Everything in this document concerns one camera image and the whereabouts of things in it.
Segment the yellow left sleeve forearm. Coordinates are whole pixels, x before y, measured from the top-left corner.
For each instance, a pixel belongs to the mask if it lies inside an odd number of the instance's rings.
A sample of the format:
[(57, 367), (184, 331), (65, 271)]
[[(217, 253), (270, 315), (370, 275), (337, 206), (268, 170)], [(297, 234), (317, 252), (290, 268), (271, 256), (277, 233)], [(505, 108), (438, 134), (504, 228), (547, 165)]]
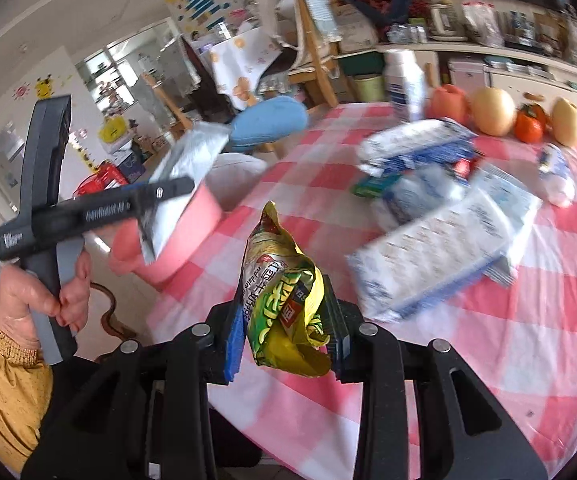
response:
[(0, 330), (0, 462), (19, 474), (40, 438), (53, 375), (38, 349), (20, 346)]

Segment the person's left hand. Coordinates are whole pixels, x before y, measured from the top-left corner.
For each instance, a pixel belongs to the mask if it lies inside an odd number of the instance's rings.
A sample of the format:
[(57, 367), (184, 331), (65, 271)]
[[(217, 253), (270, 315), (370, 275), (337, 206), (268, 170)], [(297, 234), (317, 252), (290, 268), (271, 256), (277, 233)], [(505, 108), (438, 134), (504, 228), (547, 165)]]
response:
[(83, 250), (74, 278), (54, 296), (38, 278), (18, 266), (6, 266), (0, 275), (0, 331), (26, 350), (40, 348), (33, 313), (47, 315), (59, 326), (79, 332), (88, 322), (91, 271), (91, 257)]

